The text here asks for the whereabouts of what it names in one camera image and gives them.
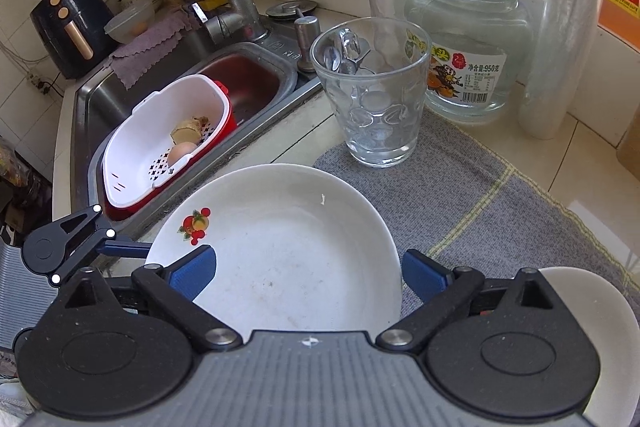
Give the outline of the stainless steel sink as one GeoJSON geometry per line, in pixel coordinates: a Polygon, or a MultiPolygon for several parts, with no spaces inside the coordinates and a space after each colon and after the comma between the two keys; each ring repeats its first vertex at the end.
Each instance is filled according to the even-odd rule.
{"type": "Polygon", "coordinates": [[[317,76],[299,72],[296,67],[299,48],[292,26],[273,22],[266,26],[268,36],[257,42],[248,42],[237,32],[221,43],[213,43],[206,30],[190,31],[129,90],[108,67],[96,69],[81,80],[73,96],[70,128],[70,207],[81,210],[106,201],[101,171],[104,148],[131,109],[171,81],[203,72],[218,58],[233,52],[247,55],[280,78],[278,93],[267,107],[236,128],[229,138],[188,168],[149,204],[128,218],[113,219],[117,232],[141,239],[189,195],[221,173],[224,166],[245,152],[250,144],[295,109],[317,98],[321,91],[317,76]]]}

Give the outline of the clear glass mug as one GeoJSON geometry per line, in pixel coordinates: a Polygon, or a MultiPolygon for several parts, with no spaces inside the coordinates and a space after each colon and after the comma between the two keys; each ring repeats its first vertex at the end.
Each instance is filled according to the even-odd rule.
{"type": "Polygon", "coordinates": [[[311,62],[360,164],[393,167],[412,154],[431,49],[420,26],[386,17],[349,20],[314,39],[311,62]]]}

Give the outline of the white stained plate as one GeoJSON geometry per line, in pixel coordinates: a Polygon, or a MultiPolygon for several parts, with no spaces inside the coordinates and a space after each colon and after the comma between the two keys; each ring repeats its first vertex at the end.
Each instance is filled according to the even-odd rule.
{"type": "Polygon", "coordinates": [[[600,357],[600,378],[585,409],[597,426],[632,426],[640,392],[639,325],[625,297],[587,270],[541,270],[591,340],[600,357]]]}

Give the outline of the white fruit plate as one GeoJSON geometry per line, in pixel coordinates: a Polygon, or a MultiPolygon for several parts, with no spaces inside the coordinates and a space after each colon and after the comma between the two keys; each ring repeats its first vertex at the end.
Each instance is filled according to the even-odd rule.
{"type": "Polygon", "coordinates": [[[399,256],[372,204],[333,174],[271,164],[230,172],[189,196],[146,260],[202,245],[216,272],[195,303],[244,338],[256,329],[366,331],[399,320],[399,256]]]}

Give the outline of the right plastic wrap roll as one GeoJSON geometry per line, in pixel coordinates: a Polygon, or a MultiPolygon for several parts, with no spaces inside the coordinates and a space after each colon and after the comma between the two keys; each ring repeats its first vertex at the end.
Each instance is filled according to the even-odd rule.
{"type": "Polygon", "coordinates": [[[602,0],[544,0],[540,28],[518,110],[522,129],[539,140],[559,131],[596,36],[602,0]]]}

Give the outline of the white colander basket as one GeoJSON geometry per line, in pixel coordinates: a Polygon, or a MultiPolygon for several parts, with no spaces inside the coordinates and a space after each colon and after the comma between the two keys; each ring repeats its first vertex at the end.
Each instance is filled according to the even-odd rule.
{"type": "Polygon", "coordinates": [[[106,144],[102,160],[105,197],[125,217],[176,181],[236,128],[226,86],[200,74],[154,91],[131,109],[106,144]],[[175,162],[172,135],[198,128],[194,150],[175,162]]]}

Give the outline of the glass jar green lid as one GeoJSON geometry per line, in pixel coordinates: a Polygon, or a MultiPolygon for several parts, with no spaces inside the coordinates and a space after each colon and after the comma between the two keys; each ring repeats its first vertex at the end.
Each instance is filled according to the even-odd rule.
{"type": "Polygon", "coordinates": [[[427,104],[459,124],[488,124],[528,61],[533,31],[518,0],[411,0],[406,17],[432,40],[427,104]]]}

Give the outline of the sink drain stopper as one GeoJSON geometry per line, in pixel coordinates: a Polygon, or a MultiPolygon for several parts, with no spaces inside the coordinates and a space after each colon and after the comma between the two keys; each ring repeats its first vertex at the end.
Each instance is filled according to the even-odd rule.
{"type": "Polygon", "coordinates": [[[301,16],[312,14],[318,3],[312,0],[285,1],[266,9],[266,15],[273,20],[296,20],[301,16]]]}

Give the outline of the black air fryer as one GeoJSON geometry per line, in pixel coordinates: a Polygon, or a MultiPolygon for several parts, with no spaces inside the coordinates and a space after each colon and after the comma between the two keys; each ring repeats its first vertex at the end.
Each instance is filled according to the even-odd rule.
{"type": "Polygon", "coordinates": [[[66,79],[84,77],[118,48],[105,31],[114,14],[104,0],[40,0],[30,20],[66,79]]]}

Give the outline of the red basin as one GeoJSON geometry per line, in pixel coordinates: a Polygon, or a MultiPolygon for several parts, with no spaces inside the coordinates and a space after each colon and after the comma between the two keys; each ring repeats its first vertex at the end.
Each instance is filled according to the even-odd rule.
{"type": "MultiPolygon", "coordinates": [[[[218,58],[213,64],[206,66],[203,72],[197,72],[197,74],[217,80],[227,87],[236,128],[267,107],[280,89],[280,78],[276,74],[269,72],[257,61],[240,52],[218,58]]],[[[175,162],[194,150],[198,139],[198,128],[178,130],[172,137],[176,146],[168,156],[169,162],[175,162]]],[[[107,201],[105,208],[107,216],[114,220],[122,220],[134,214],[127,217],[120,215],[108,205],[107,201]]]]}

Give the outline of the grey blue checked towel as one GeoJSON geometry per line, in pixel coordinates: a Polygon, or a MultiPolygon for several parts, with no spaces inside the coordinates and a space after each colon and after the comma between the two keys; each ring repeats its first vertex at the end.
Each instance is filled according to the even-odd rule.
{"type": "Polygon", "coordinates": [[[576,213],[431,112],[422,117],[414,152],[398,166],[367,167],[337,145],[314,168],[355,187],[378,210],[399,254],[416,249],[491,279],[510,279],[522,268],[580,268],[639,306],[638,283],[576,213]]]}

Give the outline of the soap dispenser pump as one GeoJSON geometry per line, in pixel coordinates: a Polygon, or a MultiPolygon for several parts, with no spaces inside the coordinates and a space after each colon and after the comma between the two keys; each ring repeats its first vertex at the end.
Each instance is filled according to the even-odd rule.
{"type": "Polygon", "coordinates": [[[312,74],[314,65],[311,62],[310,49],[321,32],[318,18],[313,15],[304,15],[302,11],[299,11],[298,17],[294,20],[294,30],[299,47],[297,67],[301,72],[312,74]]]}

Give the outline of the purple cleaning cloth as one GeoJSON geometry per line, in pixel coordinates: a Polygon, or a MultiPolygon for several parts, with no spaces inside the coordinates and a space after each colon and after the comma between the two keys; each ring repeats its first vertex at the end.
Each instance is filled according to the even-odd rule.
{"type": "Polygon", "coordinates": [[[111,54],[107,65],[125,89],[129,90],[146,72],[173,51],[187,32],[200,26],[201,23],[194,15],[183,10],[172,11],[130,43],[118,48],[111,54]]]}

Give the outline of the clear plastic lidded bowl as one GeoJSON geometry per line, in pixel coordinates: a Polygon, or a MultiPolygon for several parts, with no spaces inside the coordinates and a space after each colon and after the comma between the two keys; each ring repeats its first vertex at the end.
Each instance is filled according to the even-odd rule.
{"type": "Polygon", "coordinates": [[[137,0],[114,16],[104,27],[104,32],[120,44],[130,43],[142,35],[154,23],[152,0],[137,0]]]}

